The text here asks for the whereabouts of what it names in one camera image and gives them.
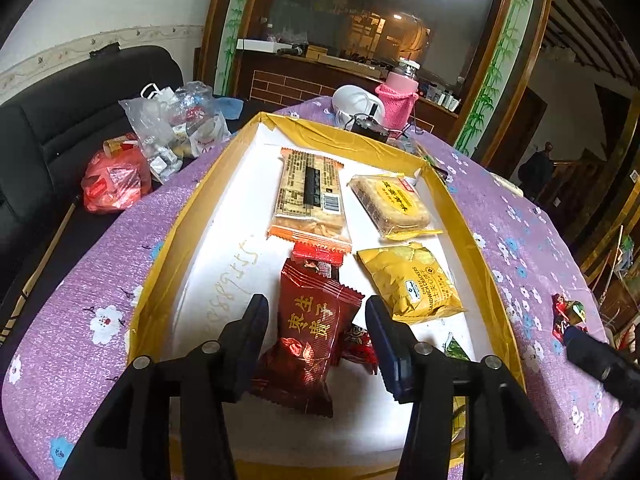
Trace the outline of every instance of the floral tablecloth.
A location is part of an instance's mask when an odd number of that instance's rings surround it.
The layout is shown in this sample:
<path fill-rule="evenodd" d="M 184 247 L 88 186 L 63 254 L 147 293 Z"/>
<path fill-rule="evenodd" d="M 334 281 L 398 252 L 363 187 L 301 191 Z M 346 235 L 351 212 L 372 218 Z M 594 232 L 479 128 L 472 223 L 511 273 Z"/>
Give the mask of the floral tablecloth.
<path fill-rule="evenodd" d="M 330 98 L 280 112 L 334 124 Z M 492 270 L 511 320 L 527 392 L 570 463 L 604 436 L 617 402 L 565 359 L 551 335 L 556 292 L 581 301 L 604 340 L 592 295 L 548 216 L 436 137 L 411 131 L 446 167 L 447 187 Z M 25 460 L 55 479 L 126 366 L 128 331 L 162 241 L 218 147 L 124 212 L 64 279 L 25 334 L 2 383 L 2 412 Z"/>

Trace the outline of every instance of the doorway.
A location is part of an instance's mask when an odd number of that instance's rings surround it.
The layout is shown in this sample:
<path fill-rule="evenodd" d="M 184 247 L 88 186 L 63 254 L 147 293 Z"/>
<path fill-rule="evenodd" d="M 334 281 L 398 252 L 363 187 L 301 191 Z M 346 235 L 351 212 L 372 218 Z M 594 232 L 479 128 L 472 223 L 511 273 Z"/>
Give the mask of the doorway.
<path fill-rule="evenodd" d="M 487 169 L 506 178 L 511 177 L 527 146 L 538 129 L 546 110 L 546 102 L 527 87 L 513 119 Z"/>

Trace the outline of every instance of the green bamboo print panel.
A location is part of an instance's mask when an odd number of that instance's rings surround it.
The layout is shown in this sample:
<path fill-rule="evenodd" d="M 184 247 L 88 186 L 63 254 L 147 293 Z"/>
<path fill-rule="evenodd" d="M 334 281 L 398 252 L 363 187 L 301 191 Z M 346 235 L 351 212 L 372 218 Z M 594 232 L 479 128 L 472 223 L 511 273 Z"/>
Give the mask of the green bamboo print panel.
<path fill-rule="evenodd" d="M 231 0 L 226 11 L 225 28 L 220 39 L 218 52 L 218 69 L 213 92 L 218 95 L 227 95 L 229 92 L 229 73 L 238 44 L 238 30 L 247 0 Z"/>
<path fill-rule="evenodd" d="M 500 38 L 495 47 L 494 57 L 487 69 L 482 87 L 478 92 L 471 112 L 454 147 L 471 156 L 476 150 L 484 130 L 494 114 L 511 70 L 516 61 L 527 22 L 531 14 L 533 0 L 511 0 L 507 19 L 504 20 Z"/>

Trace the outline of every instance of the black leather sofa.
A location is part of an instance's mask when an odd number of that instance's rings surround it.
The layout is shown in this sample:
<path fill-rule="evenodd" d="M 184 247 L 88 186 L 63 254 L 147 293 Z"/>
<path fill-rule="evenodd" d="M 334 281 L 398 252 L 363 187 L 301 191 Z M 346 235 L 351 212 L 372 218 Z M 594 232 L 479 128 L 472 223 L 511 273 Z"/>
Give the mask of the black leather sofa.
<path fill-rule="evenodd" d="M 0 106 L 0 370 L 4 373 L 29 325 L 60 281 L 98 241 L 117 214 L 75 209 L 56 249 L 17 317 L 25 282 L 33 274 L 102 142 L 131 131 L 118 104 L 149 82 L 181 86 L 182 73 L 158 46 L 109 47 L 28 87 Z M 234 132 L 258 111 L 247 102 L 241 117 L 227 121 Z M 0 478 L 33 480 L 0 416 Z"/>

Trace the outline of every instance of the pink thermos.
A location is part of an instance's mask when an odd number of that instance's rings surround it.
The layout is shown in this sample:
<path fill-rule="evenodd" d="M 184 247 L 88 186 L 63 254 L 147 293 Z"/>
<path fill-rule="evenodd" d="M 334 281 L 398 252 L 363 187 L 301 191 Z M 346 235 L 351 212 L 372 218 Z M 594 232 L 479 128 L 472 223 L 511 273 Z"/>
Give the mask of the pink thermos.
<path fill-rule="evenodd" d="M 420 65 L 410 59 L 400 58 L 398 66 L 376 88 L 376 94 L 385 105 L 385 128 L 402 130 L 406 126 L 415 102 L 418 100 L 418 75 Z M 389 136 L 394 138 L 400 132 Z"/>

